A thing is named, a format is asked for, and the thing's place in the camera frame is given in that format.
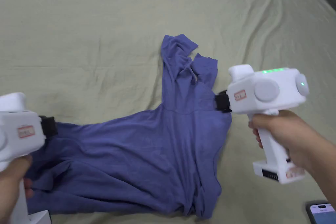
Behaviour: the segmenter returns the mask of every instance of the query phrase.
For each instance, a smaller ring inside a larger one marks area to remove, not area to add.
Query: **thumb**
[[[19,182],[28,171],[32,164],[32,157],[30,155],[22,156],[14,159],[0,175],[8,176],[9,178]]]
[[[273,118],[273,115],[265,115],[265,114],[255,114],[252,117],[250,127],[251,128],[264,128],[269,130],[270,128],[270,121]]]

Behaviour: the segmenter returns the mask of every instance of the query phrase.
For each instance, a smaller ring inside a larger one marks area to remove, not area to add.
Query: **bed sheet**
[[[98,123],[161,102],[165,34],[184,33],[193,53],[218,59],[213,90],[228,68],[298,68],[311,94],[295,109],[335,141],[336,13],[325,0],[0,0],[0,93],[24,92],[28,108],[58,121]],[[211,220],[179,214],[55,215],[53,223],[306,223],[304,202],[323,198],[311,177],[279,185],[256,177],[264,153],[233,116]]]

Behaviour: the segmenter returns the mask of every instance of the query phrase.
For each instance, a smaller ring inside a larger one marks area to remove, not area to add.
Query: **wrist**
[[[305,148],[305,169],[313,176],[316,170],[320,170],[328,156],[334,155],[335,146],[322,136],[312,136]]]

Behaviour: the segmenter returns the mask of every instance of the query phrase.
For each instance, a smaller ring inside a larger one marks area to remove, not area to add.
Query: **red label sticker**
[[[235,100],[240,101],[246,98],[245,90],[240,90],[239,92],[235,93]]]
[[[298,176],[302,176],[305,174],[305,170],[303,168],[300,168],[300,167],[293,167],[293,168],[290,168],[287,172],[286,172],[286,177],[288,179],[290,178],[295,178],[295,177],[298,177]]]
[[[29,125],[29,126],[17,128],[17,133],[18,133],[19,138],[25,138],[25,137],[34,136],[35,130],[32,125]]]

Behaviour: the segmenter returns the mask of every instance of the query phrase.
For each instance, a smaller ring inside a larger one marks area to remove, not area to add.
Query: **led indicator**
[[[277,68],[277,69],[270,69],[270,70],[264,70],[263,73],[270,73],[270,72],[279,72],[283,71],[283,68]]]

